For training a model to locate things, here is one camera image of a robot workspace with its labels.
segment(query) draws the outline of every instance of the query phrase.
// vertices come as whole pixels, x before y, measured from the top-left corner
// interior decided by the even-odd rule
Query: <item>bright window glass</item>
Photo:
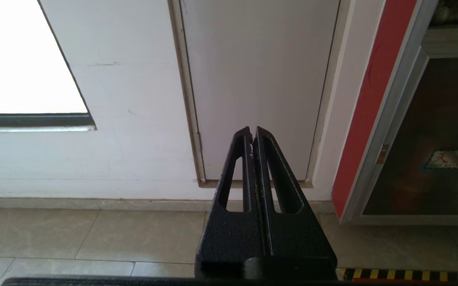
[[[0,0],[0,114],[86,113],[36,0]]]

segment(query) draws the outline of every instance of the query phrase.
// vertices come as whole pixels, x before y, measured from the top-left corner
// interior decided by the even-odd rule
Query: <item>door frame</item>
[[[207,186],[204,161],[202,159],[202,146],[200,142],[200,132],[196,113],[196,101],[194,100],[194,90],[192,87],[192,79],[190,77],[190,63],[188,61],[187,41],[185,38],[185,29],[183,27],[181,0],[167,0],[167,3],[169,4],[169,12],[171,14],[171,24],[173,26],[176,55],[178,56],[181,86],[183,89],[183,99],[185,100],[188,130],[190,134],[190,141],[192,143],[192,153],[194,156],[194,165],[196,166],[197,180],[200,187],[213,187]]]
[[[458,28],[427,29],[436,5],[437,1],[429,0],[420,4],[374,134],[369,138],[360,173],[340,216],[341,223],[458,225],[458,215],[363,215],[429,59],[458,58]]]

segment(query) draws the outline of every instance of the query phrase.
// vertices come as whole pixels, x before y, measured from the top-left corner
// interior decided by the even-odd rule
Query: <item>baseboard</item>
[[[157,199],[62,199],[37,197],[0,197],[0,208],[25,209],[85,209],[134,211],[190,211],[211,210],[212,201],[174,201]],[[309,201],[316,213],[334,213],[331,201]],[[228,201],[230,211],[243,211],[242,201]]]

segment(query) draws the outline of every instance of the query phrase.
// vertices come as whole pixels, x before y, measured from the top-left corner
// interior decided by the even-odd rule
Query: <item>red panel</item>
[[[381,15],[371,59],[363,78],[351,127],[333,185],[332,199],[338,217],[342,216],[398,51],[413,14],[416,0],[387,0]]]

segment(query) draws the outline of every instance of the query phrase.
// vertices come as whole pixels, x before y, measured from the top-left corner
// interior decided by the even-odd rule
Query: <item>yellow and black striped tape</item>
[[[344,280],[381,279],[458,282],[458,272],[340,268]]]

